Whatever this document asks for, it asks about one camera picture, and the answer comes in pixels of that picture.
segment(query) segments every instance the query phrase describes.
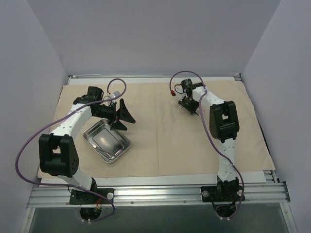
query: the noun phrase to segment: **beige tabletop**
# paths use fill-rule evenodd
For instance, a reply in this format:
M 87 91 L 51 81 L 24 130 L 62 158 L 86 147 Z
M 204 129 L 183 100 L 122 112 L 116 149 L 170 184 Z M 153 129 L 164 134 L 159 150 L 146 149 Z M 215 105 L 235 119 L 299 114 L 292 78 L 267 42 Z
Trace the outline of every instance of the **beige tabletop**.
M 236 104 L 240 123 L 235 150 L 237 168 L 240 171 L 275 170 L 243 83 L 206 81 L 205 84 L 219 98 Z M 97 86 L 106 92 L 106 85 Z M 85 95 L 87 88 L 88 85 L 64 86 L 54 120 L 65 116 L 72 102 Z M 116 90 L 122 92 L 122 84 L 111 86 L 110 91 Z M 106 178 L 218 172 L 218 154 L 208 141 L 200 117 L 178 107 L 178 98 L 170 95 L 167 83 L 128 84 L 123 98 L 136 120 L 136 124 L 125 122 L 128 131 L 122 132 L 131 141 L 131 147 L 115 163 L 107 164 L 82 136 L 99 120 L 92 117 L 74 140 L 79 167 L 87 175 Z M 39 169 L 38 177 L 50 175 Z

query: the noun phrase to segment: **metal tray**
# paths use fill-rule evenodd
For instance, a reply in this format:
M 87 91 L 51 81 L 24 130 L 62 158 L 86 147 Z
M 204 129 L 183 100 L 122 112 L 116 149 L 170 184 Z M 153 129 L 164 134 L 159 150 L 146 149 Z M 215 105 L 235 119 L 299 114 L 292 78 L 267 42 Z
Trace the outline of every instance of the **metal tray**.
M 130 141 L 120 132 L 110 130 L 106 119 L 100 119 L 83 133 L 84 139 L 107 163 L 113 163 L 130 147 Z

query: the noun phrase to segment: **white strip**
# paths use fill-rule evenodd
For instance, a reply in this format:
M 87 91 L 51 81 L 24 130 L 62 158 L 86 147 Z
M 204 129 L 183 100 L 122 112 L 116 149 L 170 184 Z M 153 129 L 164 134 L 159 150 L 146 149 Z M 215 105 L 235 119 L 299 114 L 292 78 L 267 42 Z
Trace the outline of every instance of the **white strip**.
M 266 183 L 263 171 L 241 172 L 245 183 Z M 217 174 L 155 176 L 155 177 L 120 177 L 95 178 L 97 186 L 141 186 L 141 185 L 190 185 L 216 184 Z M 58 178 L 42 178 L 43 183 L 66 183 Z
M 72 78 L 69 81 L 69 85 L 97 85 L 97 84 L 108 84 L 115 77 L 109 78 Z M 121 77 L 126 83 L 167 83 L 170 82 L 170 77 Z M 192 79 L 193 83 L 199 83 L 200 80 L 197 77 L 175 77 L 173 78 L 174 83 L 180 83 L 184 79 Z M 203 81 L 234 81 L 234 77 L 203 77 Z

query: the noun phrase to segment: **black mounting plate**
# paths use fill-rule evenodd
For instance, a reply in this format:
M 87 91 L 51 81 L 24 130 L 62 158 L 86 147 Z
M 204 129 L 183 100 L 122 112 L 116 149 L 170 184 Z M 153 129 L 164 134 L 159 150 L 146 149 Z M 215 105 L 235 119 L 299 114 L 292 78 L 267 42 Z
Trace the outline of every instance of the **black mounting plate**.
M 203 197 L 203 191 L 208 192 L 208 197 Z M 222 196 L 219 194 L 217 190 L 217 186 L 203 186 L 201 187 L 201 196 L 203 202 L 232 202 L 233 200 L 240 200 L 240 196 L 238 192 L 235 192 L 231 195 Z
M 114 195 L 114 189 L 113 188 L 97 188 L 96 193 L 107 197 L 108 193 L 112 193 Z M 88 205 L 88 204 L 96 204 L 99 197 L 95 196 L 93 194 L 84 192 L 84 191 L 78 191 L 73 189 L 71 191 L 69 204 L 70 205 Z M 102 200 L 100 204 L 109 204 L 106 200 Z

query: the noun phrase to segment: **white wall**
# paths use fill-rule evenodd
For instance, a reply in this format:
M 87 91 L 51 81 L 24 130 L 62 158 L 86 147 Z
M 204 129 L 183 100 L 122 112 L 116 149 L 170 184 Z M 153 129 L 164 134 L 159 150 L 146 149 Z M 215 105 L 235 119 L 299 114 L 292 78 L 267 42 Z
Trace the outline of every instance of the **white wall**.
M 299 232 L 310 232 L 311 1 L 282 0 L 244 73 Z
M 280 0 L 28 0 L 68 74 L 241 73 Z
M 50 123 L 67 75 L 26 0 L 0 1 L 0 229 L 18 232 L 32 186 L 14 169 L 26 139 Z M 23 154 L 31 179 L 39 166 L 38 142 Z

